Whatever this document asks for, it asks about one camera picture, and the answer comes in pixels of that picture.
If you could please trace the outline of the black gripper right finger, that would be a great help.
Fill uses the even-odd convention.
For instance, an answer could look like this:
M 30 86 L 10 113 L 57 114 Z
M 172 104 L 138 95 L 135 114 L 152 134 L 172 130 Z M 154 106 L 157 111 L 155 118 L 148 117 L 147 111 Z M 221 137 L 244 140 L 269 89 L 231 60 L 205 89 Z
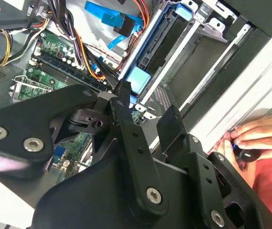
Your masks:
M 165 162 L 187 173 L 192 222 L 197 229 L 272 229 L 272 213 L 220 153 L 206 155 L 170 106 L 157 123 Z

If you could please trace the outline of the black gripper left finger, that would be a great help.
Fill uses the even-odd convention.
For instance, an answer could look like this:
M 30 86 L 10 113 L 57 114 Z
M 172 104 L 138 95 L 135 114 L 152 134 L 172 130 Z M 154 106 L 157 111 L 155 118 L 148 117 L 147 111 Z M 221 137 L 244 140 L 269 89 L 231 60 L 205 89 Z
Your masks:
M 127 81 L 119 82 L 109 100 L 76 84 L 0 109 L 0 173 L 42 175 L 55 146 L 78 132 L 94 136 L 91 166 L 128 152 L 150 153 L 142 128 L 132 120 L 130 93 Z

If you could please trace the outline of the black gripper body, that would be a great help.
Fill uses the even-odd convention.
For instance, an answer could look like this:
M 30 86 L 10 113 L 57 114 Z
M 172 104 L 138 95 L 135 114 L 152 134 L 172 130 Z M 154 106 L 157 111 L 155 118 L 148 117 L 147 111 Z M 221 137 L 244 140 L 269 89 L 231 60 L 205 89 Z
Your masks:
M 49 190 L 34 229 L 193 229 L 205 226 L 192 181 L 206 159 L 194 152 L 181 168 L 149 152 L 111 156 Z

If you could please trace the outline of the person hand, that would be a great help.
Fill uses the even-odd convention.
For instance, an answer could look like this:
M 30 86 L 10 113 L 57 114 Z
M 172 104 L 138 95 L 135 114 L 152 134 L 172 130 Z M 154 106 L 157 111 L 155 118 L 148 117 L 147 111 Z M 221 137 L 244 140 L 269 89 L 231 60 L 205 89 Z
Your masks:
M 225 133 L 209 151 L 224 155 L 238 168 L 239 163 L 235 159 L 231 140 L 241 149 L 261 150 L 260 159 L 272 158 L 272 114 L 235 127 L 230 133 Z

